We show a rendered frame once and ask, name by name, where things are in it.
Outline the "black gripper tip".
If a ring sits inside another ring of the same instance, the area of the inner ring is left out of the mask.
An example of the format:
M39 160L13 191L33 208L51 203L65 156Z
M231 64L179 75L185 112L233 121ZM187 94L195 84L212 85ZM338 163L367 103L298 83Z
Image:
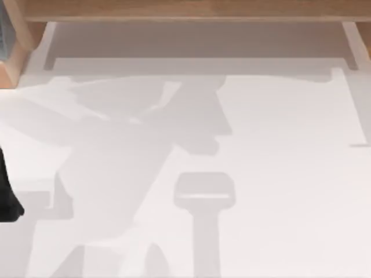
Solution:
M0 147L0 222L15 222L24 213L25 209L14 194L9 182L3 150Z

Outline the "pale wooden drawer front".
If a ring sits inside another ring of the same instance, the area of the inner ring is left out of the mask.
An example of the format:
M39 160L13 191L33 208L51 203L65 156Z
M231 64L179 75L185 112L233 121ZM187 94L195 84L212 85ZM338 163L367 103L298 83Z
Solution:
M46 23L27 18L33 0L0 0L0 89L13 89L28 56L40 44Z

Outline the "wooden cupboard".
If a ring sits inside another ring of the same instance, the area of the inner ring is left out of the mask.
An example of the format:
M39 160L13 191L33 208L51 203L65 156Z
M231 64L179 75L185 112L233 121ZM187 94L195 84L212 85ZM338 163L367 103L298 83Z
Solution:
M49 23L56 46L82 57L213 57L227 38L246 33L253 47L280 41L326 42L355 24L371 58L371 0L3 0L30 50Z

